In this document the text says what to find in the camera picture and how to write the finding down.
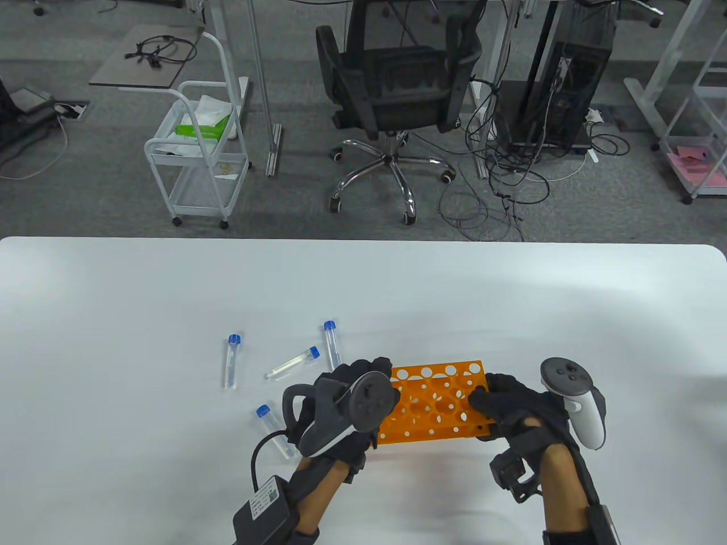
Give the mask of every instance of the chair base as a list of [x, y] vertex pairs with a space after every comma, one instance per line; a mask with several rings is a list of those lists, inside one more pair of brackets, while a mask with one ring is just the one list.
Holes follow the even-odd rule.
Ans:
[[401, 131], [399, 133], [390, 132], [385, 135], [383, 150], [374, 148], [374, 146], [366, 144], [365, 142], [362, 142], [360, 140], [353, 139], [343, 140], [343, 142], [341, 142], [338, 147], [333, 148], [329, 154], [329, 157], [334, 161], [341, 160], [344, 146], [357, 148], [365, 153], [368, 153], [371, 156], [376, 157], [376, 160], [365, 166], [362, 166], [360, 169], [351, 172], [349, 175], [346, 176], [346, 178], [342, 179], [338, 183], [338, 186], [336, 186], [336, 190], [331, 196], [331, 200], [329, 202], [329, 211], [334, 214], [341, 211], [341, 194], [351, 184], [351, 182], [362, 177], [365, 174], [368, 174], [369, 172], [378, 169], [381, 166], [384, 166], [391, 170], [391, 173], [396, 180], [396, 184], [399, 186], [401, 195], [403, 196], [405, 208], [403, 223], [405, 225], [414, 224], [417, 221], [417, 205], [414, 201], [414, 194], [411, 192], [409, 183], [406, 181], [406, 178], [399, 169], [399, 165], [427, 164], [440, 166], [444, 168], [444, 172], [442, 172], [442, 174], [440, 175], [439, 180], [442, 181], [442, 183], [446, 184], [450, 183], [455, 178], [456, 174], [454, 167], [451, 164], [447, 163], [444, 159], [441, 159], [439, 157], [400, 156], [399, 148], [405, 146], [408, 139], [409, 134], [406, 131]]

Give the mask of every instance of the clear plastic tube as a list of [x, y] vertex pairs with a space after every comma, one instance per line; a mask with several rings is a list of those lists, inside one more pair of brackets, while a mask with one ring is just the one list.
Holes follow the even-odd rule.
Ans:
[[236, 386], [235, 371], [237, 367], [237, 352], [242, 346], [242, 338], [233, 333], [228, 337], [228, 353], [225, 359], [225, 376], [222, 381], [224, 389], [234, 389]]
[[291, 360], [288, 360], [285, 363], [283, 363], [283, 364], [277, 366], [276, 368], [271, 369], [270, 371], [265, 373], [265, 375], [264, 375], [265, 380], [282, 379], [284, 376], [288, 376], [290, 373], [295, 371], [303, 363], [307, 363], [307, 362], [316, 360], [320, 356], [321, 356], [321, 353], [318, 351], [318, 348], [310, 347], [308, 350], [306, 350], [302, 354], [297, 355], [295, 358], [292, 358]]
[[[255, 414], [257, 414], [258, 418], [262, 420], [262, 423], [265, 425], [265, 428], [269, 431], [269, 433], [279, 432], [281, 429], [285, 429], [285, 426], [280, 422], [280, 420], [278, 420], [278, 417], [267, 405], [261, 405], [258, 407]], [[281, 454], [285, 456], [286, 460], [292, 460], [295, 458], [296, 453], [293, 445], [285, 441], [285, 438], [282, 435], [273, 437], [272, 441], [276, 444], [276, 447], [278, 447]]]
[[323, 324], [323, 330], [326, 332], [328, 361], [331, 362], [331, 369], [335, 369], [341, 365], [341, 354], [338, 353], [338, 343], [336, 342], [336, 323], [333, 320], [328, 320]]

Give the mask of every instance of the green package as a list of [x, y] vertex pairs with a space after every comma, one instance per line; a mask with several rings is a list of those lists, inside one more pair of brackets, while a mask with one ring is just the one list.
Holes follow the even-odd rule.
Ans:
[[[202, 138], [206, 140], [216, 140], [219, 142], [222, 138], [222, 133], [224, 133], [225, 128], [227, 128], [229, 120], [230, 116], [227, 116], [223, 118], [217, 125], [200, 125], [199, 130], [202, 133]], [[197, 138], [197, 135], [194, 134], [194, 127], [191, 125], [179, 125], [174, 133], [178, 136]]]

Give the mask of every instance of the white vr controller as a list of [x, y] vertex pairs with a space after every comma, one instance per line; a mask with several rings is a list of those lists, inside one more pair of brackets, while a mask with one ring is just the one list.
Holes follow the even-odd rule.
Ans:
[[565, 358], [548, 358], [540, 365], [540, 380], [560, 395], [578, 441], [597, 451], [606, 442], [606, 399], [593, 386], [588, 371]]

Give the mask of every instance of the label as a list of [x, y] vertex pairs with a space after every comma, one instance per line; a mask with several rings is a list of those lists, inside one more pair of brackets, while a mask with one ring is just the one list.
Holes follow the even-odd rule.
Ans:
[[261, 486], [252, 499], [250, 500], [250, 511], [252, 519], [257, 519], [273, 502], [278, 499], [278, 485], [276, 485], [275, 477], [271, 477], [263, 486]]

